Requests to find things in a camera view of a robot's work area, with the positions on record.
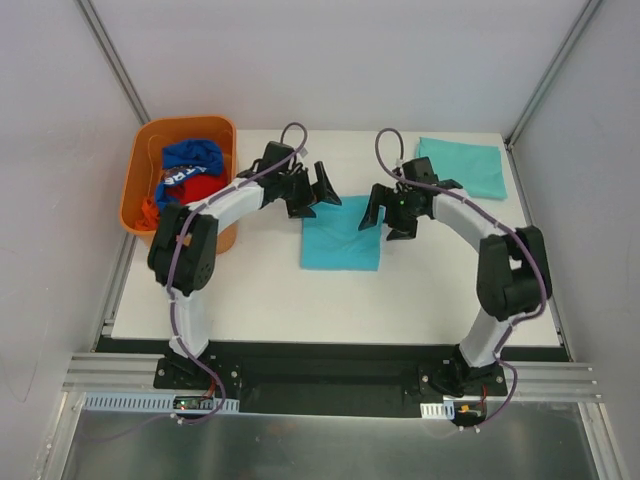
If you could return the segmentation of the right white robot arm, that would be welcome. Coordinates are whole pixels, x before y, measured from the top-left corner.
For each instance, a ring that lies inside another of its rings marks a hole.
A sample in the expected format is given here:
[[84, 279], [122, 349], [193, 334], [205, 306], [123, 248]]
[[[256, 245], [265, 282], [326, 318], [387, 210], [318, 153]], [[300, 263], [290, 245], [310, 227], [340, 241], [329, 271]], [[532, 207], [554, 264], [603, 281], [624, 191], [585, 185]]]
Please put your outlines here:
[[441, 394], [473, 394], [498, 367], [515, 327], [542, 315], [552, 295], [543, 234], [535, 226], [506, 226], [458, 182], [439, 179], [426, 157], [406, 161], [390, 174], [394, 186], [372, 186], [360, 229], [383, 222], [389, 240], [409, 240], [426, 216], [449, 227], [478, 255], [480, 310], [448, 362], [429, 376], [430, 386]]

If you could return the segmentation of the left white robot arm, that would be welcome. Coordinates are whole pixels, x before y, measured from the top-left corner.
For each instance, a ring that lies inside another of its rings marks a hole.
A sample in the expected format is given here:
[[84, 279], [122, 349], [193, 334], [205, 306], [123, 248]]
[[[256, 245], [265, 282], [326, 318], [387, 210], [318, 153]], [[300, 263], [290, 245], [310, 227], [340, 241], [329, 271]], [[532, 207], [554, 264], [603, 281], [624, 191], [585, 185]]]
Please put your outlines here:
[[160, 215], [147, 257], [169, 304], [171, 337], [164, 370], [176, 372], [188, 388], [204, 387], [211, 365], [202, 358], [209, 344], [210, 321], [199, 292], [213, 276], [220, 233], [242, 217], [282, 200], [290, 218], [313, 218], [318, 203], [339, 205], [321, 161], [316, 180], [299, 160], [302, 146], [269, 142], [263, 155], [228, 186], [193, 205], [171, 203]]

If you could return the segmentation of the light blue t shirt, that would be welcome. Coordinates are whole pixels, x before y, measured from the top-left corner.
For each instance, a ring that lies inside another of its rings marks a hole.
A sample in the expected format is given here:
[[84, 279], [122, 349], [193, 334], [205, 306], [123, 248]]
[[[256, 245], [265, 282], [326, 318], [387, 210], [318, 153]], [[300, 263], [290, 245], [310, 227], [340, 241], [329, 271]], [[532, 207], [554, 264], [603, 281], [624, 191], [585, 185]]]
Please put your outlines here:
[[341, 205], [319, 203], [315, 218], [302, 221], [300, 267], [319, 271], [377, 271], [381, 256], [381, 221], [358, 229], [368, 196], [342, 198]]

